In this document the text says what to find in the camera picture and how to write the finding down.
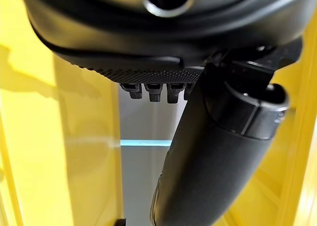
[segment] cyan light strip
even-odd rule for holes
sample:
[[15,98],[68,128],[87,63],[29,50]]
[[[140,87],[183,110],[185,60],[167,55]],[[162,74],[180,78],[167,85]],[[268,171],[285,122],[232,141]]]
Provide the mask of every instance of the cyan light strip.
[[121,146],[169,147],[171,140],[121,139]]

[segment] yellow wall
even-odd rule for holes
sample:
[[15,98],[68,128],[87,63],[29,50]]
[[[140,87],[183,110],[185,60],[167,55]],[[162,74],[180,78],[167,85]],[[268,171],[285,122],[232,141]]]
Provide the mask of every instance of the yellow wall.
[[115,84],[54,56],[22,0],[0,0],[0,225],[122,217]]

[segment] round hole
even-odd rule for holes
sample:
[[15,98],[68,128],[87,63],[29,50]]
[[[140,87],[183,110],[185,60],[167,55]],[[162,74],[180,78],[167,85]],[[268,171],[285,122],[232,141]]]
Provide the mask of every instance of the round hole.
[[159,17],[175,17],[183,14],[193,0],[144,0],[148,12]]

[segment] gray background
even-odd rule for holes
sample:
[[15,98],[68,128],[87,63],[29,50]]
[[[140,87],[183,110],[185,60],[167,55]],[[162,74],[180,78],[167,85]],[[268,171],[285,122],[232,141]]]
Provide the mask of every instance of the gray background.
[[[143,86],[143,98],[132,100],[119,88],[121,139],[170,140],[173,138],[186,101],[167,104],[166,86],[161,102],[151,103]],[[121,147],[123,205],[127,226],[151,226],[152,196],[168,147]]]

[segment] cylindrical grip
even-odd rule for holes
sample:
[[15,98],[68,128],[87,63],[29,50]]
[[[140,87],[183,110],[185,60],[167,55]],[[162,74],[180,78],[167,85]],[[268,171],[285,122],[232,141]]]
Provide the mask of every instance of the cylindrical grip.
[[264,100],[218,88],[203,93],[198,83],[191,94],[154,194],[155,226],[211,226],[250,179],[288,107],[278,85]]

